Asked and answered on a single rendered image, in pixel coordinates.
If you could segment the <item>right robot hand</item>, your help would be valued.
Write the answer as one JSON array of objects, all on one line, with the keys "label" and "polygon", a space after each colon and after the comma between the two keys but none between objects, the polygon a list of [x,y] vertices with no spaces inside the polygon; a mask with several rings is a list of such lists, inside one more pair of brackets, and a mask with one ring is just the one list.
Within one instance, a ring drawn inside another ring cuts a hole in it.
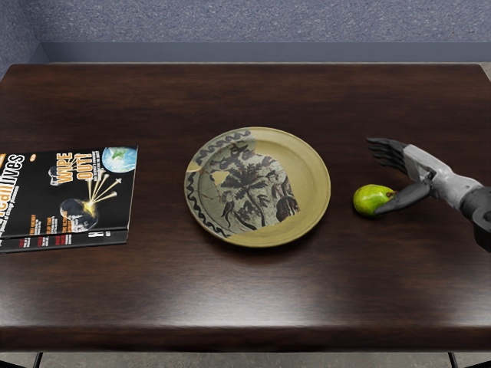
[{"label": "right robot hand", "polygon": [[431,196],[459,209],[468,194],[483,184],[456,174],[446,163],[421,148],[387,138],[368,138],[368,148],[382,166],[399,170],[413,183],[399,191],[388,203],[374,211],[376,215],[395,212]]}]

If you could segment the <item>olive patterned ceramic plate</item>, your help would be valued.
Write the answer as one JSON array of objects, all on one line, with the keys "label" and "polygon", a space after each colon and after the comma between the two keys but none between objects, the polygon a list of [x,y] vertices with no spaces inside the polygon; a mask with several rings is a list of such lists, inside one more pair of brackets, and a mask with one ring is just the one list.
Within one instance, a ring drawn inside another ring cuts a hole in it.
[{"label": "olive patterned ceramic plate", "polygon": [[250,248],[292,242],[322,219],[331,179],[304,140],[267,127],[230,130],[204,144],[190,161],[186,202],[211,235]]}]

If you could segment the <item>green pear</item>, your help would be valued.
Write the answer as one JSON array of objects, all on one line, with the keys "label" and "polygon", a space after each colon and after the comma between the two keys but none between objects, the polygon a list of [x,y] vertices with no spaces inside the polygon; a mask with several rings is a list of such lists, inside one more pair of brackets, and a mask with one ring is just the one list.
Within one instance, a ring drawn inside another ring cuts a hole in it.
[{"label": "green pear", "polygon": [[390,201],[396,193],[393,189],[382,185],[368,184],[362,186],[353,195],[354,209],[360,215],[372,218],[375,216],[375,210]]}]

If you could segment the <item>black cover magazine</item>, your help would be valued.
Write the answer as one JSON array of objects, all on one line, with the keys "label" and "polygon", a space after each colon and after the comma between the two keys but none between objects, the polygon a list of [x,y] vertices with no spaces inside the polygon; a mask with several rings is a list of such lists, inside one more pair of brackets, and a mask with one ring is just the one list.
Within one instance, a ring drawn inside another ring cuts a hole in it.
[{"label": "black cover magazine", "polygon": [[0,153],[0,254],[126,243],[137,154]]}]

